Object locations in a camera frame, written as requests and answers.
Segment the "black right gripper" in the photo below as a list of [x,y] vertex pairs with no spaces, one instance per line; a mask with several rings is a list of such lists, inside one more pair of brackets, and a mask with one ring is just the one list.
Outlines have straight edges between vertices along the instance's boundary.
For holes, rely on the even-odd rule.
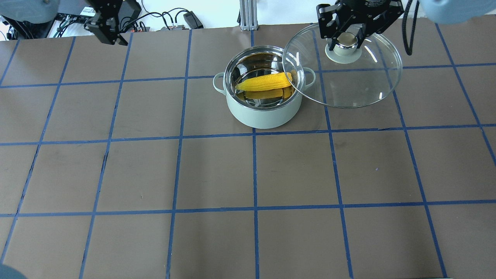
[[386,31],[404,14],[400,0],[337,0],[335,4],[317,5],[320,36],[333,51],[337,38],[354,24],[360,25],[357,49],[372,34]]

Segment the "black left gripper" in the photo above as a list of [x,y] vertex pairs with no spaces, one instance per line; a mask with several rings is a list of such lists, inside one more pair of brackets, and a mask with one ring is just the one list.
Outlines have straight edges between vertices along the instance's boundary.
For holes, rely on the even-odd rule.
[[119,24],[124,18],[134,20],[142,12],[138,0],[86,0],[86,4],[94,9],[86,27],[101,43],[128,46],[128,41],[122,37]]

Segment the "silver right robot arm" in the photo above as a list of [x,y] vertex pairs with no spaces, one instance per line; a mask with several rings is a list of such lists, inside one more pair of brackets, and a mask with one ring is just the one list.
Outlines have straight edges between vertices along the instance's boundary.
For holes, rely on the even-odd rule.
[[404,48],[411,55],[419,8],[435,23],[457,24],[495,7],[494,0],[408,0],[405,5],[400,0],[337,0],[333,5],[317,5],[316,13],[320,36],[329,41],[330,51],[353,25],[359,27],[353,47],[360,48],[366,38],[382,34],[401,18]]

